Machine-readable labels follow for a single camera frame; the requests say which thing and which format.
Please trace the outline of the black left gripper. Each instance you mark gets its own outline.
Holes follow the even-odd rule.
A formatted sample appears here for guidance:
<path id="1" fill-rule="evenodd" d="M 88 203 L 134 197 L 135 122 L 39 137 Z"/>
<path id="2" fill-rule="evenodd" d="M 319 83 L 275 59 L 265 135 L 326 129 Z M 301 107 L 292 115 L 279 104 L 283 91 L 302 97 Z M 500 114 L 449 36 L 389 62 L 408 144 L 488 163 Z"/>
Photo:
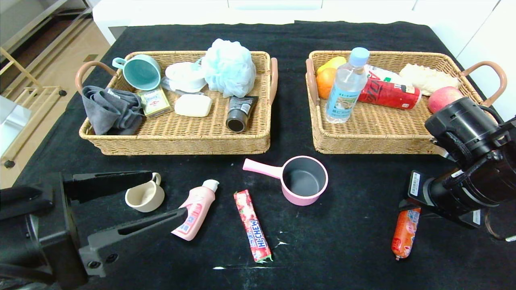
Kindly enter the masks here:
<path id="1" fill-rule="evenodd" d="M 50 173 L 39 182 L 1 190 L 1 288 L 56 285 L 72 290 L 88 275 L 106 277 L 184 223 L 186 207 L 79 236 L 70 200 L 85 203 L 149 182 L 149 170 Z"/>

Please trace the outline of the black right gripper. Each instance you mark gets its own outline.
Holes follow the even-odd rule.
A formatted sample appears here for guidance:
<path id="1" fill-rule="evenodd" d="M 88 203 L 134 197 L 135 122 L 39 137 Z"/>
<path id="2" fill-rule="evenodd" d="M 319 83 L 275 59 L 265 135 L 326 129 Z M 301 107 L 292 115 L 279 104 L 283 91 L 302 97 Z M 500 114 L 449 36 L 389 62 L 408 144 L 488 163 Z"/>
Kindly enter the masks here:
<path id="1" fill-rule="evenodd" d="M 463 174 L 462 170 L 433 178 L 418 171 L 412 171 L 407 198 L 400 200 L 398 210 L 422 208 L 442 218 L 470 218 L 469 196 L 461 183 L 451 184 Z"/>

